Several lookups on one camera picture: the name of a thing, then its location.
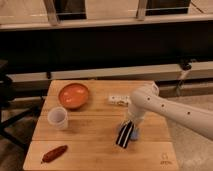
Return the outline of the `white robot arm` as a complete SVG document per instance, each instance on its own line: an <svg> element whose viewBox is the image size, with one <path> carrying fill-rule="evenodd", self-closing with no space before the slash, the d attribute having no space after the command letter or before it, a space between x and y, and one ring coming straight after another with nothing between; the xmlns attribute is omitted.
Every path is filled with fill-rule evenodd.
<svg viewBox="0 0 213 171"><path fill-rule="evenodd" d="M158 113L213 140L213 111L162 98L155 83L145 84L130 93L126 116L138 125L147 111Z"/></svg>

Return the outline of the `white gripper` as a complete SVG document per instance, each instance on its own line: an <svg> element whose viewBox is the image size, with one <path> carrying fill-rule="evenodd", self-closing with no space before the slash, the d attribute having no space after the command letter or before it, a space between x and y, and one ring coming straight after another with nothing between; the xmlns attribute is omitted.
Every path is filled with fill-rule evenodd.
<svg viewBox="0 0 213 171"><path fill-rule="evenodd" d="M144 120L145 111L136 110L128 108L126 114L124 115L125 121L131 121L135 127L134 131L139 134L140 132L140 123Z"/></svg>

